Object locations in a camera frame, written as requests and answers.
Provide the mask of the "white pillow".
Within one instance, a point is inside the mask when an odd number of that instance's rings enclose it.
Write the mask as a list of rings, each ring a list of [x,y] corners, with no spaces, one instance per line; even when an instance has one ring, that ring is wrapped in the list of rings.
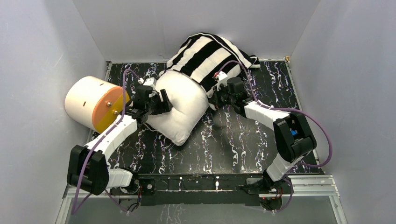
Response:
[[[156,90],[162,89],[166,90],[172,109],[149,116],[147,123],[175,145],[181,146],[209,107],[208,98],[199,84],[172,70],[163,73],[157,80]]]

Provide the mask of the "black white striped pillowcase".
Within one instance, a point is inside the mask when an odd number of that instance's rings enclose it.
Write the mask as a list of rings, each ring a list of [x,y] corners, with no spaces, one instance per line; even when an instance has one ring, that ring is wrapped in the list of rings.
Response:
[[[257,56],[248,55],[229,40],[214,34],[198,33],[186,39],[160,75],[169,70],[180,72],[198,83],[210,98],[212,88],[218,83],[214,79],[215,74],[222,70],[229,78],[236,77],[242,70],[240,63],[245,69],[261,66]]]

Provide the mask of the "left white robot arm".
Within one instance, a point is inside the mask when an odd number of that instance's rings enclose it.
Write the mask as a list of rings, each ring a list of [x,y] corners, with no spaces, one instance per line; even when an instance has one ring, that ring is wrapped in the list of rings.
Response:
[[[137,173],[128,168],[109,168],[107,162],[118,146],[135,133],[150,115],[171,111],[165,89],[156,91],[151,86],[140,85],[135,89],[135,97],[127,101],[122,95],[120,115],[93,141],[85,146],[72,148],[66,181],[88,193],[100,195],[103,191],[121,187],[126,193],[139,190]]]

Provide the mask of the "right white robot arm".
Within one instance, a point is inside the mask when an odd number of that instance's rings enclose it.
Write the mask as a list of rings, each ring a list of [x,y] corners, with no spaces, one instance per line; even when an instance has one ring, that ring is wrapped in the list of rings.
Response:
[[[254,100],[247,94],[240,77],[229,78],[224,72],[214,75],[217,84],[212,88],[209,104],[213,109],[230,105],[247,119],[255,120],[273,130],[277,155],[263,172],[263,188],[276,193],[288,171],[316,148],[317,142],[306,117],[300,112],[274,109]]]

